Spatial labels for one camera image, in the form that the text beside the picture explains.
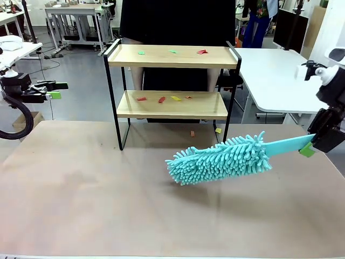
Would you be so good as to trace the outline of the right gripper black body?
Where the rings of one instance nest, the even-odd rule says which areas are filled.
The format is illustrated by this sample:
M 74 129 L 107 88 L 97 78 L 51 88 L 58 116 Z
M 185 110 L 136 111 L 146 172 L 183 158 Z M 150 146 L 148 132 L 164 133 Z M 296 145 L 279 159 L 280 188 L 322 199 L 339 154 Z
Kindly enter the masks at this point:
M 314 148 L 328 153 L 344 141 L 344 130 L 341 122 L 344 119 L 344 110 L 339 107 L 329 107 L 325 110 L 322 130 L 314 141 Z

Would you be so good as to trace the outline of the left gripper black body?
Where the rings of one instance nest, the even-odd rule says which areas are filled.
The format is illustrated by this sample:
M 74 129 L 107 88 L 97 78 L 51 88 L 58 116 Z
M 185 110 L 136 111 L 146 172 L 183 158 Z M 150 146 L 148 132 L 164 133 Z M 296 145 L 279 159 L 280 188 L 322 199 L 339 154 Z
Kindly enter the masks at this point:
M 1 87 L 5 94 L 4 100 L 10 104 L 8 97 L 21 103 L 32 103 L 27 93 L 32 85 L 31 78 L 28 74 L 18 74 L 14 77 L 1 77 Z

